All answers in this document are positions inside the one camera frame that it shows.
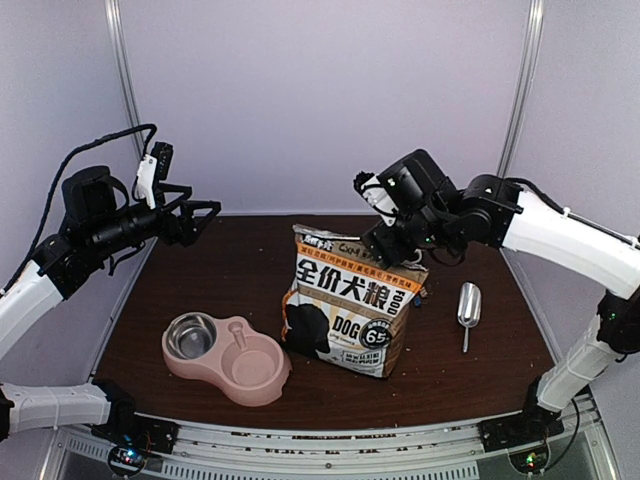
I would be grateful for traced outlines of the dog food bag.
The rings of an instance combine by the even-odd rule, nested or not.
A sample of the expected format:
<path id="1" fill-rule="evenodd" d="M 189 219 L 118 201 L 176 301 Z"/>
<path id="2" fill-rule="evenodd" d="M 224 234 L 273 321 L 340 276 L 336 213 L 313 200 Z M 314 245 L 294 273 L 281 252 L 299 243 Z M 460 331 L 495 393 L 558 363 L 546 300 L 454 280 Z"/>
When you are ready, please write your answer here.
<path id="1" fill-rule="evenodd" d="M 386 379 L 401 354 L 410 304 L 429 270 L 421 256 L 384 268 L 359 238 L 295 224 L 295 275 L 282 300 L 284 347 Z"/>

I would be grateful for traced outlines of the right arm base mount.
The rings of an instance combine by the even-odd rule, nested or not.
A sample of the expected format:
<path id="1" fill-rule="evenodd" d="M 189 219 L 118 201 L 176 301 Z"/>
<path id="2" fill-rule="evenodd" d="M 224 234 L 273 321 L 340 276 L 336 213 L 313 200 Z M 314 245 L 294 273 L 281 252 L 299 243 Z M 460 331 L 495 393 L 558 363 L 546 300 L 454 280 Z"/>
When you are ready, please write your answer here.
<path id="1" fill-rule="evenodd" d="M 537 403 L 540 378 L 528 387 L 521 412 L 478 423 L 485 453 L 509 451 L 511 466 L 524 475 L 542 474 L 550 465 L 548 440 L 565 431 L 559 412 L 551 412 Z"/>

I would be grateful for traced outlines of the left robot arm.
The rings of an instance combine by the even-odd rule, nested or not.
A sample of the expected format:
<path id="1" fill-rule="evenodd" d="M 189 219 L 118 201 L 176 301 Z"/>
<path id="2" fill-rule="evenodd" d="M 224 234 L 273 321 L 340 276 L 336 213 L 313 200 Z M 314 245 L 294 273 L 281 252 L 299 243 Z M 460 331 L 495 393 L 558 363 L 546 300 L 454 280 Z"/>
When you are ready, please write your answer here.
<path id="1" fill-rule="evenodd" d="M 198 201 L 187 186 L 159 183 L 154 206 L 116 204 L 125 186 L 106 166 L 85 168 L 62 184 L 65 216 L 59 231 L 37 245 L 1 297 L 1 352 L 7 354 L 47 312 L 74 295 L 98 270 L 140 252 L 147 240 L 192 245 L 220 212 L 218 201 Z M 1 436 L 31 429 L 86 424 L 114 442 L 133 444 L 144 433 L 131 395 L 110 380 L 67 387 L 1 385 Z"/>

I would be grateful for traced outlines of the pink double pet bowl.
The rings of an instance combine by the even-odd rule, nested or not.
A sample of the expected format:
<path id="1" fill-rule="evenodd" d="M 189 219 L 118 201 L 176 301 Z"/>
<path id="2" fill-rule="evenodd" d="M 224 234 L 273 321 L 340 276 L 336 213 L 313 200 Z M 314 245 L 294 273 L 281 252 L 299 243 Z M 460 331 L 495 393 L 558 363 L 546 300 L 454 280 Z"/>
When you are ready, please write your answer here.
<path id="1" fill-rule="evenodd" d="M 279 344 L 254 330 L 241 316 L 212 318 L 216 343 L 197 359 L 172 356 L 163 346 L 163 332 L 161 347 L 169 370 L 180 378 L 215 386 L 238 405 L 261 407 L 278 400 L 292 371 L 290 359 Z"/>

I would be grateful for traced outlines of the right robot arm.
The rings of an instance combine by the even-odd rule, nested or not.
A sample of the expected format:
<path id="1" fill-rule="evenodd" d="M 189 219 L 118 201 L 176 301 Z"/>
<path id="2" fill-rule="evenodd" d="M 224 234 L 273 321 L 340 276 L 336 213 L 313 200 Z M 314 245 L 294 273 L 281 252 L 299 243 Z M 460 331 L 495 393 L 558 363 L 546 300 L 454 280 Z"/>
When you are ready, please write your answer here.
<path id="1" fill-rule="evenodd" d="M 563 277 L 603 290 L 585 331 L 532 384 L 513 419 L 519 440 L 535 440 L 583 388 L 639 351 L 639 240 L 563 207 L 524 178 L 480 174 L 454 185 L 430 154 L 415 150 L 380 173 L 361 172 L 354 190 L 380 217 L 362 241 L 386 268 L 420 253 L 462 260 L 478 243 L 536 258 Z"/>

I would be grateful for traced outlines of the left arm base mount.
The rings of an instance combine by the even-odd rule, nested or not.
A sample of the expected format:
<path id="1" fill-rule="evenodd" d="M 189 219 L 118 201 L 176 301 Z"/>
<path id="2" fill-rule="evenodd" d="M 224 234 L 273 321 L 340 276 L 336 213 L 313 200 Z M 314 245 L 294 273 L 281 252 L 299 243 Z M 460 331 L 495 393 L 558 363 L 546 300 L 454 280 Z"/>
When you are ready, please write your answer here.
<path id="1" fill-rule="evenodd" d="M 91 382 L 109 402 L 105 424 L 91 425 L 91 434 L 107 440 L 112 448 L 107 455 L 110 470 L 121 478 L 139 474 L 151 459 L 173 451 L 178 426 L 175 422 L 144 417 L 137 413 L 135 399 L 112 380 Z"/>

